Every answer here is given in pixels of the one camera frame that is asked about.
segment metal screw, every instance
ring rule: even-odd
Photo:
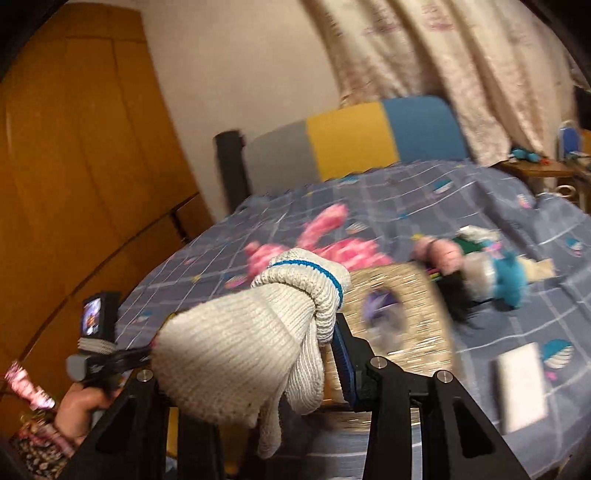
[[[137,378],[141,382],[149,382],[154,378],[154,374],[151,370],[143,369],[141,372],[137,374],[135,378]]]
[[[386,365],[388,365],[388,361],[383,356],[375,356],[369,363],[375,368],[386,368]]]
[[[453,375],[451,372],[448,372],[447,370],[440,370],[439,372],[437,372],[437,379],[440,382],[449,383],[453,380]]]

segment wooden wardrobe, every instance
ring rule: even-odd
[[[57,398],[82,301],[124,299],[212,224],[158,88],[139,12],[62,7],[0,83],[0,371]],[[0,389],[0,432],[27,405]]]

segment white card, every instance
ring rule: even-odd
[[[527,427],[548,415],[544,369],[537,343],[528,343],[496,359],[503,433]]]

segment wooden nightstand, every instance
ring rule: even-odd
[[[579,208],[587,212],[587,199],[591,192],[591,173],[576,163],[562,163],[556,160],[549,162],[548,165],[543,165],[525,160],[518,160],[517,163],[504,161],[495,165],[495,168],[519,178],[533,193],[540,193],[544,190],[554,191],[557,187],[557,179],[565,179],[561,183],[572,185],[577,193],[574,198],[569,199],[578,200]]]

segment white wall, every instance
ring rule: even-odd
[[[214,135],[247,140],[338,106],[300,0],[138,0],[161,90],[213,216],[227,213]]]
[[[116,7],[138,9],[136,0],[69,0],[70,4],[107,4]]]

